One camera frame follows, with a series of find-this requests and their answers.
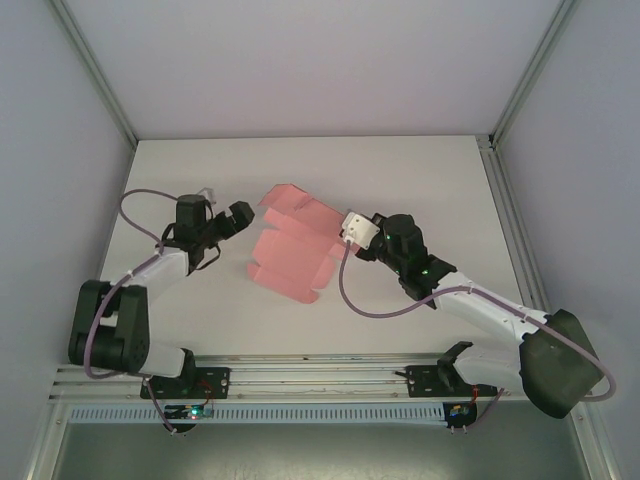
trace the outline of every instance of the robotic arm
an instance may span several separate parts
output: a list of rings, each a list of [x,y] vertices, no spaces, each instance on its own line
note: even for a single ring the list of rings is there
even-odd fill
[[[452,347],[438,362],[438,375],[448,387],[464,382],[524,392],[540,410],[563,418],[603,378],[601,364],[574,315],[530,309],[471,281],[428,252],[410,215],[387,218],[376,213],[369,219],[351,212],[342,228],[342,238],[360,247],[356,257],[387,265],[413,300],[429,297],[424,303],[431,308],[463,318],[505,344],[503,351],[470,342]],[[367,314],[351,304],[344,291],[343,296],[352,309],[366,316],[395,316],[413,309]],[[614,388],[612,384],[607,397]]]
[[[151,342],[148,305],[171,285],[217,260],[219,242],[233,237],[253,221],[253,210],[246,202],[231,205],[231,216],[225,212],[214,215],[213,203],[212,195],[209,198],[183,195],[177,199],[176,221],[162,235],[163,248],[156,252],[157,258],[123,282],[107,300],[92,341],[90,332],[97,312],[115,287],[98,280],[82,285],[69,340],[71,363],[83,365],[89,348],[92,367],[172,378],[184,388],[193,386],[196,371],[193,352]],[[217,250],[217,255],[203,264],[209,249]]]

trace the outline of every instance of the black clamp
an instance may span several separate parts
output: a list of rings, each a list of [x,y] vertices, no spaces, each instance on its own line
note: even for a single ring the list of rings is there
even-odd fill
[[[218,243],[247,228],[255,216],[247,202],[236,202],[229,210],[230,217],[227,217],[225,212],[214,216],[211,203],[203,195],[178,197],[176,221],[169,224],[163,232],[162,243],[165,247],[179,248],[188,254],[190,274],[196,270],[203,270],[218,260]],[[217,250],[216,256],[200,265],[204,260],[205,251],[212,248]]]
[[[413,300],[431,295],[442,278],[456,272],[455,266],[429,254],[422,231],[411,215],[385,217],[376,213],[371,222],[380,228],[369,248],[361,248],[356,257],[365,261],[379,260],[398,275],[398,283]]]

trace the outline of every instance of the white enclosure wall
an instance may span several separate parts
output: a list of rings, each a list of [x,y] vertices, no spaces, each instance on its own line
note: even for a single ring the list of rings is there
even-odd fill
[[[0,6],[0,477],[18,479],[131,155],[42,0]]]
[[[624,478],[640,478],[639,26],[637,1],[583,1],[502,152],[550,303],[618,378],[600,408]]]
[[[142,140],[490,133],[558,0],[67,0]]]

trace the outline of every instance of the white table surface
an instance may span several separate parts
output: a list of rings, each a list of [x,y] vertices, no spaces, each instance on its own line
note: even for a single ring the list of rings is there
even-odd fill
[[[419,308],[390,320],[351,312],[337,268],[320,299],[299,304],[249,280],[246,265],[262,228],[262,196],[294,183],[330,206],[367,215],[410,213],[429,250],[500,295],[520,301],[489,184],[472,136],[153,140],[138,147],[127,190],[173,195],[215,189],[217,209],[249,202],[256,220],[221,243],[222,258],[151,305],[151,336],[199,355],[442,352],[459,340],[495,343],[466,322]],[[174,204],[138,195],[125,209],[160,234]],[[146,259],[153,242],[118,219],[102,278],[115,280]],[[412,303],[384,265],[351,257],[346,288],[369,311]]]

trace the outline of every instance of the purple cable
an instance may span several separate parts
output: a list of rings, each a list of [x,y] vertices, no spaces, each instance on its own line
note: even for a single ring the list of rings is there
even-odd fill
[[[504,393],[504,388],[501,388],[500,390],[498,390],[498,393],[496,394],[495,397],[493,397],[491,402],[489,402],[489,405],[487,405],[487,408],[484,409],[484,411],[480,414],[480,416],[476,419],[475,422],[473,422],[471,425],[467,427],[467,430],[473,430],[487,418],[487,414],[494,409],[494,407],[496,406],[496,403],[498,403],[498,400],[500,400],[500,397],[502,396],[503,393]]]
[[[146,228],[138,225],[133,220],[131,220],[126,213],[124,213],[124,210],[122,208],[124,199],[129,197],[130,195],[133,195],[134,193],[150,193],[153,195],[159,195],[161,197],[168,198],[170,200],[174,200],[174,201],[178,200],[177,197],[174,197],[173,195],[170,195],[168,193],[161,192],[158,190],[151,190],[147,188],[138,188],[135,190],[130,190],[126,192],[124,195],[122,195],[122,197],[120,198],[120,203],[118,205],[118,213],[122,216],[124,221],[127,222],[129,225],[131,225],[133,228],[135,228],[139,232],[144,233],[146,236],[152,238],[156,242],[158,250],[153,256],[149,257],[147,260],[142,262],[136,268],[131,270],[130,273],[128,273],[127,275],[122,277],[120,280],[118,280],[115,283],[115,285],[113,285],[109,289],[107,294],[104,296],[104,298],[100,302],[100,306],[98,307],[98,310],[96,311],[96,314],[93,317],[93,323],[91,324],[91,328],[89,329],[89,334],[87,335],[87,342],[85,344],[83,362],[82,362],[84,367],[84,373],[86,373],[89,378],[93,378],[94,380],[102,380],[105,378],[113,377],[115,375],[121,375],[121,372],[94,373],[93,370],[91,370],[91,352],[93,350],[93,342],[95,341],[96,333],[98,331],[98,327],[100,326],[100,319],[102,318],[102,315],[104,315],[104,312],[107,309],[107,305],[109,305],[109,302],[111,301],[113,296],[125,283],[127,283],[127,281],[129,281],[129,279],[133,278],[140,271],[152,265],[156,260],[158,260],[158,258],[160,258],[160,255],[162,255],[162,252],[164,251],[164,245],[162,244],[160,237],[156,236]],[[158,403],[155,395],[153,394],[153,391],[151,389],[151,383],[149,383],[148,378],[144,377],[143,382],[146,382],[147,390],[149,391],[149,396],[151,397],[151,400],[153,401],[153,405],[156,407],[156,410],[160,414],[160,418],[162,418],[162,421],[164,422],[165,426],[169,429],[169,431],[171,433],[174,433],[175,429],[169,423],[164,413],[162,412],[162,409],[160,408],[160,404]]]
[[[521,320],[529,322],[532,325],[535,325],[540,330],[544,331],[545,333],[548,333],[549,335],[551,335],[552,337],[554,337],[558,341],[564,343],[567,347],[571,348],[573,351],[579,353],[584,358],[589,360],[593,365],[596,366],[596,368],[598,368],[604,374],[605,377],[607,377],[607,381],[609,382],[609,390],[607,392],[603,393],[602,395],[584,397],[582,399],[583,402],[601,402],[603,400],[607,400],[607,399],[613,397],[613,395],[616,393],[617,384],[616,384],[615,378],[613,378],[613,374],[594,355],[589,353],[587,350],[585,350],[584,348],[582,348],[580,345],[576,344],[575,342],[572,342],[571,340],[566,338],[564,335],[562,335],[562,334],[556,332],[555,330],[553,330],[552,328],[548,327],[544,323],[539,322],[538,320],[536,320],[534,318],[528,317],[525,312],[522,312],[522,311],[520,311],[520,310],[518,310],[516,308],[513,308],[511,305],[508,305],[508,304],[504,303],[500,299],[495,298],[493,295],[491,295],[488,292],[485,292],[484,290],[480,290],[480,289],[477,289],[477,288],[471,288],[471,287],[464,287],[464,286],[460,285],[460,286],[457,286],[457,287],[448,287],[448,288],[443,288],[442,290],[438,290],[438,291],[432,293],[431,295],[429,295],[428,297],[423,298],[419,302],[416,302],[413,305],[410,305],[410,306],[408,306],[406,308],[403,308],[401,310],[397,310],[395,312],[370,313],[370,312],[365,312],[364,310],[361,310],[360,308],[356,307],[353,304],[353,302],[351,302],[351,300],[347,297],[347,292],[344,289],[344,270],[345,270],[345,267],[347,265],[347,259],[349,258],[350,247],[351,247],[351,242],[347,241],[346,242],[346,248],[345,248],[345,251],[344,251],[344,256],[342,257],[342,263],[340,263],[340,272],[339,272],[339,275],[338,275],[338,286],[340,288],[340,295],[342,296],[342,299],[349,306],[349,308],[351,310],[353,310],[354,312],[356,312],[356,313],[358,313],[358,314],[360,314],[360,315],[362,315],[364,317],[367,317],[367,318],[393,318],[393,317],[397,317],[397,316],[400,316],[400,315],[404,315],[405,313],[411,312],[411,311],[415,310],[416,308],[424,305],[425,303],[428,303],[431,300],[434,300],[434,299],[438,298],[439,296],[446,295],[448,293],[466,292],[468,294],[478,295],[479,297],[482,297],[482,298],[490,301],[491,303],[493,303],[497,307],[502,308],[503,310],[506,310],[507,312],[515,315],[516,317],[520,318]]]
[[[156,396],[153,394],[153,389],[151,388],[151,382],[149,382],[149,378],[144,377],[142,379],[142,383],[147,387],[147,391],[149,392],[149,397],[153,402],[153,406],[156,407],[156,412],[158,412],[158,415],[160,415],[160,419],[162,420],[162,423],[164,423],[164,426],[167,427],[167,430],[169,430],[171,432],[171,435],[173,435],[174,433],[176,433],[176,428],[173,425],[171,425],[169,420],[167,420],[166,415],[162,411],[162,408],[160,408],[160,404],[158,403],[158,400],[156,400]]]

